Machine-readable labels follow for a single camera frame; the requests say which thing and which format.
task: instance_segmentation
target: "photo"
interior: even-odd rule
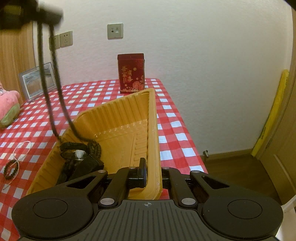
[[[44,64],[44,71],[47,90],[51,90],[56,87],[51,63]],[[20,77],[27,100],[31,101],[43,93],[39,67],[21,73]]]

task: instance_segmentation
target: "wooden wall panel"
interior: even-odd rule
[[[33,24],[29,23],[21,31],[0,31],[0,81],[5,90],[16,90],[25,96],[19,81],[19,73],[34,68]]]

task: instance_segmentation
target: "yellow plastic tray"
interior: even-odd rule
[[[154,89],[121,97],[80,113],[73,121],[80,133],[96,140],[102,147],[101,160],[108,173],[122,167],[138,166],[147,160],[147,185],[130,191],[131,199],[158,199],[162,191],[160,153]],[[68,128],[64,142],[79,142]],[[37,172],[27,195],[53,187],[65,160],[56,143]]]

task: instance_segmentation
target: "door frame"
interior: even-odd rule
[[[269,144],[271,143],[279,124],[285,114],[288,102],[290,100],[291,92],[293,89],[293,86],[295,84],[295,78],[296,78],[296,11],[292,9],[292,20],[293,20],[293,48],[292,48],[292,58],[291,58],[291,64],[290,64],[290,71],[289,71],[289,77],[287,81],[287,86],[284,91],[283,100],[281,102],[278,115],[274,121],[274,124],[272,125],[268,135],[266,136],[261,148],[256,154],[256,158],[260,160],[260,158],[263,156],[265,150],[268,148]]]
[[[5,90],[20,93],[19,104],[26,101],[19,74],[36,67],[33,46],[33,23],[20,31],[0,31],[0,82]]]

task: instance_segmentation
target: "watch face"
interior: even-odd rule
[[[86,152],[82,150],[76,150],[75,151],[75,157],[79,160],[82,161],[85,158]]]

